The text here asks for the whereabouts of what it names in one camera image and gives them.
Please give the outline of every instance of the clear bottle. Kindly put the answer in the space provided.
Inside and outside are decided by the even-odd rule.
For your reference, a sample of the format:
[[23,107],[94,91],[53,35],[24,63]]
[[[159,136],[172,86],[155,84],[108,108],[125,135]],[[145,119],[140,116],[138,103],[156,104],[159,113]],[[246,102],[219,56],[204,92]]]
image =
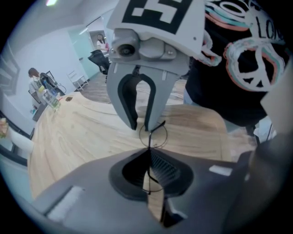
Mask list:
[[45,100],[45,102],[48,103],[48,105],[52,107],[54,110],[57,110],[60,107],[60,102],[51,92],[45,89],[43,85],[39,88],[38,91],[42,95],[42,98]]
[[47,81],[44,80],[43,82],[44,82],[45,88],[49,90],[54,96],[57,96],[56,90]]

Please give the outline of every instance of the light blue jeans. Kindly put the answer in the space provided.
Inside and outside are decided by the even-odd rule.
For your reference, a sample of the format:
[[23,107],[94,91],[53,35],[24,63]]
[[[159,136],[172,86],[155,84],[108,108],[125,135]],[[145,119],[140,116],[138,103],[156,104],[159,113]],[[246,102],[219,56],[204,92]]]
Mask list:
[[[193,106],[200,106],[198,105],[197,103],[193,102],[191,97],[189,96],[187,90],[185,89],[184,90],[184,104],[189,104],[189,105],[193,105]],[[230,121],[228,120],[225,120],[224,119],[224,122],[226,124],[226,128],[227,128],[227,132],[231,132],[231,131],[234,131],[236,130],[237,128],[240,128],[240,126],[234,124],[234,123],[231,123]]]

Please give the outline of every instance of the flower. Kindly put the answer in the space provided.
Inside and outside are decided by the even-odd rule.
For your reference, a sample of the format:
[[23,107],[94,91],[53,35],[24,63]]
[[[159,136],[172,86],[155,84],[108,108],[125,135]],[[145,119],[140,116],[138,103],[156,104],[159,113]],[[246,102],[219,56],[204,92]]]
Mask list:
[[5,118],[0,119],[0,138],[5,138],[7,135],[8,123]]

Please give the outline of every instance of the dark hair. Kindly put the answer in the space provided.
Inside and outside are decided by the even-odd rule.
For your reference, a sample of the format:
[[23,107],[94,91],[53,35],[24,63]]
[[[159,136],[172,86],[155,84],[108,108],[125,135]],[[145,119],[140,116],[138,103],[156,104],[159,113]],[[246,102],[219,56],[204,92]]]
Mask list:
[[39,76],[39,72],[37,71],[37,69],[31,68],[31,69],[28,70],[28,76],[30,78],[32,78],[33,76],[38,77]]
[[99,40],[99,39],[98,39],[98,41],[99,41],[101,44],[106,44],[106,43],[105,43],[104,35],[101,34],[101,33],[99,33],[99,34],[97,35],[97,37],[98,37],[98,36],[102,36],[102,40]]

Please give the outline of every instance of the black office chair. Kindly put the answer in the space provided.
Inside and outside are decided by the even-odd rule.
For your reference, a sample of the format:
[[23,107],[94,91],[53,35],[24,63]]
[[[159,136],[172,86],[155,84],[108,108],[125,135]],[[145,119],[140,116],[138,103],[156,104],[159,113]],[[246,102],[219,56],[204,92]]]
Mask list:
[[108,75],[108,70],[110,66],[110,62],[107,58],[105,58],[103,52],[101,50],[95,50],[91,52],[91,56],[88,57],[90,61],[92,61],[94,64],[98,65],[100,72],[104,75]]

